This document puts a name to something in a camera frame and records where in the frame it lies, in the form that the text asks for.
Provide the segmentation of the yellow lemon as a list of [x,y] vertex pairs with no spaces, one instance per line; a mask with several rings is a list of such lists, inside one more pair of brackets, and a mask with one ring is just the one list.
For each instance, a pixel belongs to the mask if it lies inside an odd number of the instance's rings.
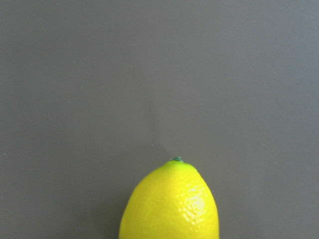
[[217,205],[199,172],[180,156],[148,174],[123,213],[120,239],[218,239]]

